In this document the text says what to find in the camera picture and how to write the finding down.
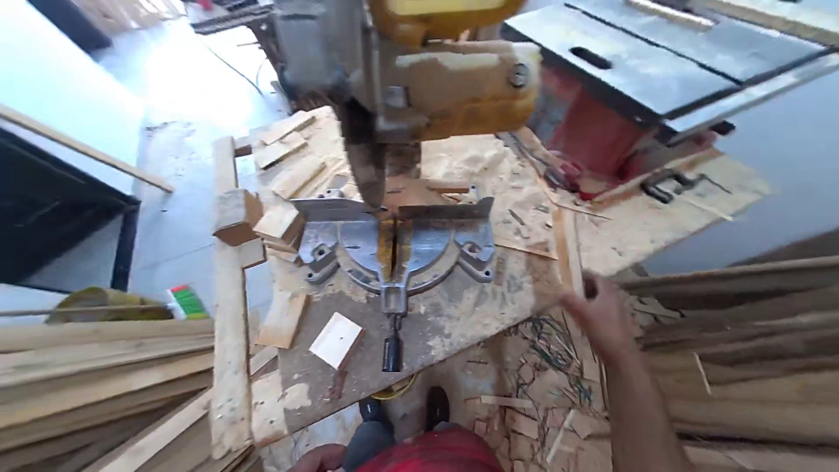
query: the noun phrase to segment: miter saw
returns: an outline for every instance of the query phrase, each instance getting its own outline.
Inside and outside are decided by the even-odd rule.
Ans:
[[[398,330],[407,297],[456,265],[476,281],[494,276],[488,222],[477,203],[381,208],[386,177],[420,177],[420,142],[524,125],[539,90],[539,47],[470,41],[523,0],[277,1],[274,29],[284,63],[279,84],[292,103],[328,103],[363,202],[337,189],[294,201],[306,218],[300,258],[321,283],[341,267],[378,293],[393,334],[384,371],[401,369]]]

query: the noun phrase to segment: saw blade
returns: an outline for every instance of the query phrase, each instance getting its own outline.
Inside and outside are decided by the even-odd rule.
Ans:
[[[344,141],[347,160],[362,200],[373,208],[384,199],[384,145],[379,143],[350,144]]]

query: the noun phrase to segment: hand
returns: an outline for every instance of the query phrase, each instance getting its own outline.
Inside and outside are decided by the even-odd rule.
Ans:
[[[303,454],[289,472],[326,472],[339,469],[344,465],[346,455],[347,446],[324,444]]]
[[[626,294],[598,275],[584,274],[583,282],[590,297],[566,292],[560,296],[560,305],[588,336],[597,355],[612,363],[638,352]]]

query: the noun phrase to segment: workbench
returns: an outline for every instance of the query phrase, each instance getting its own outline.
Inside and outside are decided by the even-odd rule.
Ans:
[[[314,179],[303,195],[324,191],[335,176],[349,176],[334,113],[329,108],[319,108],[313,113],[317,116],[315,123],[300,130],[308,145],[258,174],[259,196],[266,210],[283,203],[268,189],[271,180],[295,163],[312,158],[326,162],[326,172]],[[232,143],[229,139],[229,156],[224,159],[233,159]],[[252,144],[257,152],[259,142],[252,139]],[[292,347],[279,350],[276,370],[270,366],[272,371],[260,375],[253,383],[252,401],[230,393],[229,397],[214,402],[214,408],[216,404],[227,405],[227,410],[214,409],[211,420],[228,428],[242,427],[247,422],[244,416],[250,414],[253,440],[257,444],[272,443],[530,317],[534,307],[563,287],[556,270],[563,249],[555,247],[557,228],[551,224],[550,214],[557,203],[578,210],[576,221],[583,267],[601,275],[615,275],[721,220],[720,215],[741,212],[769,193],[767,184],[752,169],[715,149],[691,159],[690,163],[675,165],[706,173],[731,193],[702,184],[690,192],[689,199],[677,198],[664,205],[641,194],[635,185],[629,193],[600,207],[576,207],[571,194],[553,192],[549,199],[547,189],[530,163],[495,136],[462,136],[423,143],[423,177],[467,179],[477,185],[482,195],[495,196],[490,217],[497,245],[495,280],[479,284],[456,267],[438,286],[410,297],[409,314],[400,331],[404,367],[398,373],[383,373],[383,340],[390,332],[390,325],[381,313],[378,296],[357,286],[342,270],[321,285],[313,286],[305,281],[307,267],[289,262],[287,255],[269,249],[268,264],[275,290],[308,292],[311,302],[300,319]],[[518,218],[511,216],[511,210]],[[230,286],[230,290],[237,290],[237,284],[241,281]],[[365,331],[347,362],[340,399],[329,400],[327,389],[333,385],[336,371],[308,349],[334,312]],[[220,341],[219,316],[216,311],[216,385],[219,379],[247,379],[247,367],[241,366],[246,359],[242,352],[235,352],[230,358],[225,352],[246,349],[247,345],[242,340]],[[233,334],[221,336],[229,338]],[[232,364],[220,362],[219,356],[222,360],[235,360]],[[228,377],[221,370],[240,367],[246,373],[244,377]],[[248,411],[248,403],[253,406],[252,412]],[[242,412],[242,418],[231,421],[225,415],[236,411],[236,407]]]

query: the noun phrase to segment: black shoe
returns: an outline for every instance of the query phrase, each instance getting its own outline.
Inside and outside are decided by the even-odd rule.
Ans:
[[[437,426],[437,423],[449,421],[449,396],[443,387],[431,387],[425,398],[425,432]]]
[[[371,396],[364,397],[358,402],[358,410],[363,422],[380,422],[393,434],[393,423],[388,419],[381,401]]]

